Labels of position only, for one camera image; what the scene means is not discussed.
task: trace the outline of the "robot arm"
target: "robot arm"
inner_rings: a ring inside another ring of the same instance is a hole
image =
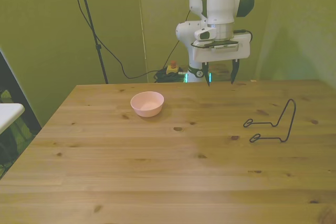
[[[204,76],[209,84],[208,63],[233,60],[234,81],[239,59],[250,55],[251,41],[250,33],[235,33],[234,20],[248,15],[253,6],[254,0],[190,0],[190,10],[201,20],[179,24],[176,30],[189,52],[189,80],[201,81]]]

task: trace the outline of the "yellow-green wall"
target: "yellow-green wall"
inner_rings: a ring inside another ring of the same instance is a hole
[[[241,61],[238,80],[250,80],[254,76],[270,4],[271,0],[256,0],[254,10],[246,18],[236,19],[236,29],[248,29],[254,34],[251,56]],[[177,42],[175,28],[178,23],[184,22],[189,0],[141,0],[141,9],[148,69],[160,69]],[[197,19],[194,15],[190,16],[190,20]],[[180,65],[188,64],[188,53],[183,44],[179,44],[171,60],[178,61]]]
[[[336,87],[335,0],[272,0],[256,77]]]
[[[131,76],[145,72],[139,0],[88,0],[97,34]],[[44,125],[77,84],[103,83],[76,0],[0,0],[0,49]],[[103,50],[111,83],[128,80]]]

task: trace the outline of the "black wire stand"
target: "black wire stand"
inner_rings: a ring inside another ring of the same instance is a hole
[[[292,126],[293,126],[293,122],[294,122],[295,114],[296,114],[296,102],[295,102],[293,99],[289,99],[289,100],[288,100],[288,102],[287,102],[287,104],[286,104],[286,106],[285,106],[285,108],[284,108],[284,110],[283,110],[283,112],[282,112],[282,114],[281,114],[281,116],[280,116],[280,118],[279,118],[277,124],[273,124],[273,123],[271,123],[271,122],[258,122],[258,123],[255,123],[255,122],[253,121],[253,119],[249,119],[249,120],[247,120],[247,121],[244,123],[244,127],[245,127],[245,128],[248,128],[248,127],[250,127],[251,125],[254,125],[254,124],[270,124],[272,127],[277,127],[277,126],[280,124],[280,121],[281,121],[281,119],[282,119],[282,117],[283,117],[283,114],[284,114],[285,111],[287,110],[287,107],[288,107],[288,105],[289,105],[290,102],[292,102],[292,103],[294,104],[294,111],[293,111],[293,116],[292,116],[292,120],[291,120],[291,122],[290,122],[289,131],[288,131],[288,134],[287,134],[286,139],[283,140],[283,139],[280,138],[280,137],[261,137],[261,134],[258,133],[258,134],[255,134],[253,137],[251,137],[251,139],[250,139],[250,142],[251,142],[251,143],[255,143],[255,142],[258,141],[258,140],[280,140],[280,142],[282,142],[282,143],[285,143],[285,142],[288,141],[289,136],[290,136],[290,132],[291,132],[291,130],[292,130]]]

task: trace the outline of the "microphone stand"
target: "microphone stand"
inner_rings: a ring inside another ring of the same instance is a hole
[[[84,0],[84,3],[85,3],[86,11],[88,13],[91,30],[92,30],[93,37],[94,37],[94,42],[96,43],[96,50],[97,50],[98,57],[99,57],[99,60],[100,60],[100,65],[101,65],[101,69],[102,69],[102,72],[103,72],[103,75],[104,75],[105,83],[109,84],[109,81],[108,81],[107,75],[106,75],[106,71],[105,71],[105,66],[104,66],[103,58],[102,58],[101,51],[100,51],[101,50],[101,45],[98,43],[97,35],[96,35],[96,32],[94,31],[95,29],[94,29],[93,21],[92,21],[92,18],[91,18],[88,1]]]

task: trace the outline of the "pink bowl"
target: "pink bowl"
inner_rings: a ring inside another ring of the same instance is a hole
[[[164,97],[160,93],[148,91],[137,94],[131,100],[131,106],[139,116],[150,118],[160,113]]]

